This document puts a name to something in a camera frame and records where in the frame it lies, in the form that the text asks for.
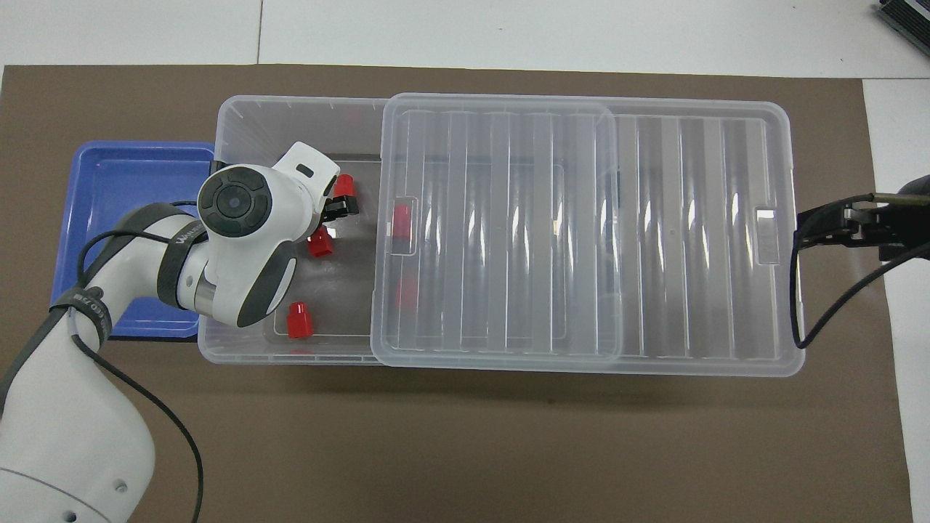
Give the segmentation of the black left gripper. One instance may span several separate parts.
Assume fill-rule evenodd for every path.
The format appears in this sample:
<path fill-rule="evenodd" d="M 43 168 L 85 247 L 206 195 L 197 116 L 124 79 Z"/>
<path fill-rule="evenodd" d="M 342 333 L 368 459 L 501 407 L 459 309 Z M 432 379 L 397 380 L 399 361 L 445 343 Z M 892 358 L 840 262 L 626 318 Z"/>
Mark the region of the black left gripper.
<path fill-rule="evenodd" d="M 342 217 L 356 216 L 360 213 L 360 206 L 356 196 L 339 196 L 326 199 L 321 211 L 321 222 L 332 222 Z"/>

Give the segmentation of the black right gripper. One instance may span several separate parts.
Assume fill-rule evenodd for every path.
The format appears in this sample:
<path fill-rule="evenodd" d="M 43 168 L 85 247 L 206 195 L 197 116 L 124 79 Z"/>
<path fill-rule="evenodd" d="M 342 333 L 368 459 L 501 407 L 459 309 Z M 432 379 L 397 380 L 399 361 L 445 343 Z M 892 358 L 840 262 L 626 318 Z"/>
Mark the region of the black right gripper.
<path fill-rule="evenodd" d="M 927 198 L 929 175 L 906 183 L 897 192 L 899 196 Z M 892 240 L 879 248 L 879 259 L 890 262 L 892 258 L 910 249 L 919 247 L 929 240 L 929 208 L 926 205 L 887 204 L 879 209 L 879 222 L 886 226 Z M 872 209 L 857 206 L 818 206 L 803 212 L 801 249 L 841 246 L 844 248 L 869 248 L 879 245 L 879 238 L 870 235 L 862 225 L 877 222 Z"/>

